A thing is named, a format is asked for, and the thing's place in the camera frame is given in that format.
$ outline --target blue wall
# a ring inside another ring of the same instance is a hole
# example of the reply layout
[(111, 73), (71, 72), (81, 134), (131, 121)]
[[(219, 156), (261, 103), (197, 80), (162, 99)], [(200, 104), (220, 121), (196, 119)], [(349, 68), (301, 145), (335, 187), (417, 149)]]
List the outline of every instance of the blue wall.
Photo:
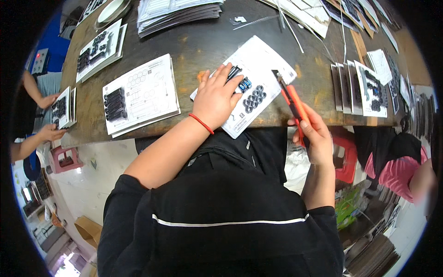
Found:
[[(66, 53), (68, 52), (69, 43), (68, 39), (64, 39), (58, 36), (60, 32), (60, 18), (62, 12), (59, 11), (51, 18), (46, 30), (42, 33), (42, 37), (36, 47), (37, 51), (43, 48), (49, 48), (49, 61), (48, 61), (48, 71), (60, 72), (62, 71), (62, 65), (65, 62)], [(32, 59), (32, 65), (34, 64), (35, 56)]]

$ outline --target red string bracelet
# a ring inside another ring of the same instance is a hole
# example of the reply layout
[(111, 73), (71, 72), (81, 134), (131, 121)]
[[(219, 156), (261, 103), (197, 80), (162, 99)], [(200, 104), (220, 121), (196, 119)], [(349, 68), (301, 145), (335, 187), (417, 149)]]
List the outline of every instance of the red string bracelet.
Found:
[(214, 131), (211, 129), (211, 128), (209, 128), (209, 126), (208, 125), (206, 125), (205, 123), (203, 123), (203, 121), (201, 121), (200, 120), (200, 118), (198, 118), (198, 117), (196, 117), (195, 115), (193, 115), (193, 114), (188, 114), (190, 117), (192, 117), (192, 118), (194, 118), (195, 120), (197, 120), (201, 125), (203, 125), (203, 127), (205, 127), (206, 128), (206, 130), (208, 130), (210, 133), (211, 133), (211, 135), (214, 135)]

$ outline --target wooden workbench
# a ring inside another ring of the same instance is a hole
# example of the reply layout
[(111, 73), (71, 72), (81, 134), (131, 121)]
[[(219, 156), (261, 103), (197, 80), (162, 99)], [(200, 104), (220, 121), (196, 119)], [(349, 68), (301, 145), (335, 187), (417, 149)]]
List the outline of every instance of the wooden workbench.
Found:
[[(128, 23), (123, 44), (123, 58), (84, 83), (75, 83), (77, 58), (80, 50), (97, 34), (93, 24), (102, 9), (111, 1), (107, 1), (93, 14), (88, 16), (75, 30), (63, 66), (61, 90), (67, 86), (77, 86), (77, 123), (62, 138), (62, 147), (73, 147), (83, 144), (113, 140), (108, 135), (105, 124), (102, 87), (124, 73), (153, 60), (164, 54), (171, 54), (174, 66), (175, 84), (179, 98), (181, 115), (168, 118), (115, 138), (148, 137), (160, 135), (168, 131), (192, 110), (191, 92), (197, 88), (197, 75), (200, 71), (217, 68), (225, 59), (234, 53), (244, 42), (257, 35), (272, 49), (280, 54), (294, 67), (298, 78), (293, 85), (302, 101), (313, 107), (328, 125), (368, 125), (368, 118), (363, 116), (343, 115), (335, 110), (334, 95), (331, 81), (330, 64), (322, 43), (306, 29), (301, 29), (290, 20), (304, 49), (304, 54), (286, 28), (280, 32), (278, 18), (250, 25), (239, 30), (229, 22), (229, 18), (244, 16), (248, 22), (277, 14), (277, 11), (256, 0), (229, 0), (225, 2), (224, 11), (219, 19), (201, 20), (172, 29), (163, 30), (140, 39), (137, 35), (137, 5), (134, 1), (132, 10), (123, 18), (122, 24)], [(378, 48), (387, 49), (397, 60), (388, 37), (379, 28), (378, 34), (371, 39), (362, 32), (368, 51)], [(347, 45), (346, 58), (358, 60), (357, 49), (348, 28), (345, 28)], [(323, 40), (335, 61), (343, 62), (343, 37), (341, 25), (332, 20), (326, 38)], [(406, 69), (400, 68), (405, 75)], [(403, 104), (396, 116), (393, 115), (391, 98), (389, 99), (388, 117), (378, 118), (373, 122), (377, 125), (397, 125), (404, 115)], [(250, 127), (268, 127), (286, 125), (290, 110), (283, 97), (278, 96), (250, 125)]]

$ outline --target white stripe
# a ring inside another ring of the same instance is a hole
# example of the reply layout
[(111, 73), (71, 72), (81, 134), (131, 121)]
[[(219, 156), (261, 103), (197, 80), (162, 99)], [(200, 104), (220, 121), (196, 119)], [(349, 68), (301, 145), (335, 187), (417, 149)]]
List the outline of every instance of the white stripe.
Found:
[(171, 226), (171, 227), (214, 227), (223, 225), (241, 225), (241, 224), (255, 224), (255, 223), (265, 223), (265, 224), (291, 224), (296, 222), (305, 222), (309, 217), (309, 214), (305, 218), (295, 218), (285, 221), (271, 221), (271, 220), (254, 220), (254, 221), (240, 221), (240, 222), (221, 222), (221, 223), (209, 223), (209, 224), (193, 224), (193, 223), (177, 223), (168, 222), (159, 219), (155, 214), (152, 214), (152, 218), (155, 219), (159, 224)]

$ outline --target gray pants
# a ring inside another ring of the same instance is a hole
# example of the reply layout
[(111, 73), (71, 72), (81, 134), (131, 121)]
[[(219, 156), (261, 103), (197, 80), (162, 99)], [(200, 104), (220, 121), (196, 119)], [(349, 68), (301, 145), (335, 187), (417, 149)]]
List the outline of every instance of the gray pants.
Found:
[[(37, 87), (39, 88), (42, 97), (50, 96), (60, 92), (60, 83), (62, 82), (61, 72), (48, 72), (47, 74), (37, 76)], [(51, 123), (51, 107), (43, 110), (37, 107), (36, 114), (43, 114), (43, 117), (36, 117), (34, 121), (33, 133), (37, 133), (40, 129)]]

